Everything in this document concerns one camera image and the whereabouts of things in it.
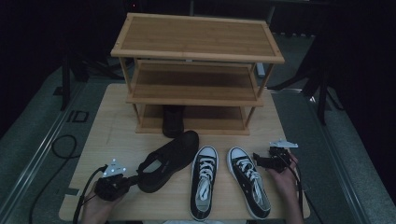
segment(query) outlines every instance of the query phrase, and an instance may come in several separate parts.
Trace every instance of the shoe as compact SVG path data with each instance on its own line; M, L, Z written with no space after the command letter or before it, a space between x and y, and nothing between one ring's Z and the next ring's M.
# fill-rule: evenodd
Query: shoe
M227 154L228 169L245 194L247 209L256 219L265 219L271 204L265 194L262 177L257 173L253 160L240 147L233 147Z
M218 167L219 156L213 147L202 147L192 162L190 210L196 221L204 221L210 214Z
M163 147L151 152L137 168L137 186L146 193L159 190L172 174L189 165L198 151L199 137L186 131Z
M176 138L184 132L184 105L163 105L163 135Z

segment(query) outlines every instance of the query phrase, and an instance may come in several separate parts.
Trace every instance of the bottom shelf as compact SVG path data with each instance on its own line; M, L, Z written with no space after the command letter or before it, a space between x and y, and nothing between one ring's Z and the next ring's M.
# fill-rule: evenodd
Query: bottom shelf
M161 105L143 105L140 116L141 123L135 130L137 133L163 132ZM200 134L250 134L248 127L245 127L245 108L240 106L186 105L183 122L184 130L194 130Z

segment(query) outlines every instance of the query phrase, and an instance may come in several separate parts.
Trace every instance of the shoe rack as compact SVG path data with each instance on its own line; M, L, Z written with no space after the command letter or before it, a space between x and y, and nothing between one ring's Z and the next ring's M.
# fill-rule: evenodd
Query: shoe rack
M161 133L162 105L185 105L185 130L248 135L274 65L284 62L265 21L134 13L111 55L120 58L137 133ZM125 58L134 58L132 76ZM260 86L256 63L269 64Z

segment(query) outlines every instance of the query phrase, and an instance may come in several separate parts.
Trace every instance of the black and white sneaker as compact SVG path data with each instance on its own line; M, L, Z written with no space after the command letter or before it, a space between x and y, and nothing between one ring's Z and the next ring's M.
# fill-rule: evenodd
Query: black and white sneaker
M240 147L233 147L227 155L228 169L245 194L247 209L256 219L265 219L271 210L262 186L262 177L257 173L253 160Z
M192 162L190 210L197 221L204 221L210 214L218 167L219 156L213 147L202 147Z

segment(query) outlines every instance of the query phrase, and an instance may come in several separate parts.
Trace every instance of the person's left hand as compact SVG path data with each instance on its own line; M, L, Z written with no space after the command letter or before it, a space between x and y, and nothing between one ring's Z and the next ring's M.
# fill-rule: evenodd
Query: person's left hand
M81 223L86 224L104 224L110 216L113 208L119 203L122 197L119 197L113 202L105 201L94 193L96 187L95 182L92 186L91 192L85 197L84 207L82 211Z

